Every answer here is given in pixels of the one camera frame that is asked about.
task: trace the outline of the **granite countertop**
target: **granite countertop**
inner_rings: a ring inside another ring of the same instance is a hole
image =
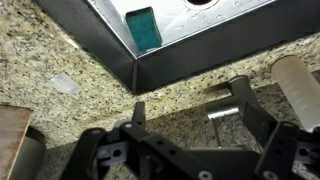
[[[89,127],[111,129],[145,101],[147,118],[192,108],[220,98],[210,87],[248,75],[253,88],[274,83],[269,70],[277,58],[298,55],[311,71],[320,70],[320,33],[257,53],[175,84],[133,96],[88,53],[77,47],[31,0],[0,0],[0,103],[33,109],[31,125],[49,148],[73,142]],[[79,95],[57,92],[49,80],[68,74]]]

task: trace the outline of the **cutting board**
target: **cutting board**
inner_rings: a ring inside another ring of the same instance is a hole
[[[32,111],[0,105],[0,180],[8,180],[29,126]]]

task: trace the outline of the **black metal frame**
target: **black metal frame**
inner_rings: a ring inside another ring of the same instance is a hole
[[[241,148],[182,150],[144,129],[144,102],[138,102],[131,122],[110,132],[84,131],[61,179],[103,179],[118,163],[139,179],[302,179],[292,172],[295,160],[320,177],[320,134],[272,118],[258,104],[247,77],[235,78],[230,87],[232,101],[222,104],[236,102],[244,124],[264,147],[261,155]]]
[[[151,54],[133,57],[88,0],[36,1],[134,94],[320,28],[319,0],[277,0]]]

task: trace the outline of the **sink basin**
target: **sink basin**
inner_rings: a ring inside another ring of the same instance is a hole
[[[319,0],[37,2],[135,94],[320,29]]]

